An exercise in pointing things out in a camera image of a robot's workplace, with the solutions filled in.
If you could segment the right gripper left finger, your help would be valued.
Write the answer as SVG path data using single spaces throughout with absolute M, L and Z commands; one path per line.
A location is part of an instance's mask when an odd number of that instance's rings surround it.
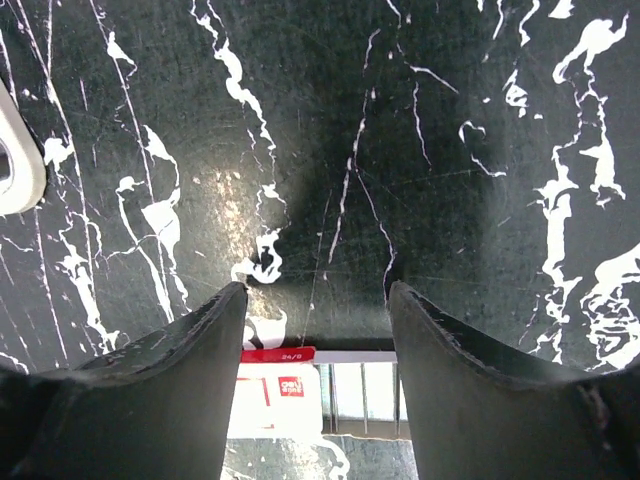
M 217 479 L 246 287 L 75 369 L 1 372 L 5 479 Z

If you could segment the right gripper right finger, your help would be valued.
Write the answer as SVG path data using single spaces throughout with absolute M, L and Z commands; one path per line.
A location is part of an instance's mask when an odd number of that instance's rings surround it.
M 635 479 L 639 370 L 593 374 L 512 348 L 403 282 L 389 313 L 423 479 Z

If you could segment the white red staple box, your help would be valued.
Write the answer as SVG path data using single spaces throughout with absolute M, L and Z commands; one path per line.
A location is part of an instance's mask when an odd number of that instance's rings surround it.
M 230 439 L 322 435 L 408 441 L 393 350 L 246 350 L 238 369 Z

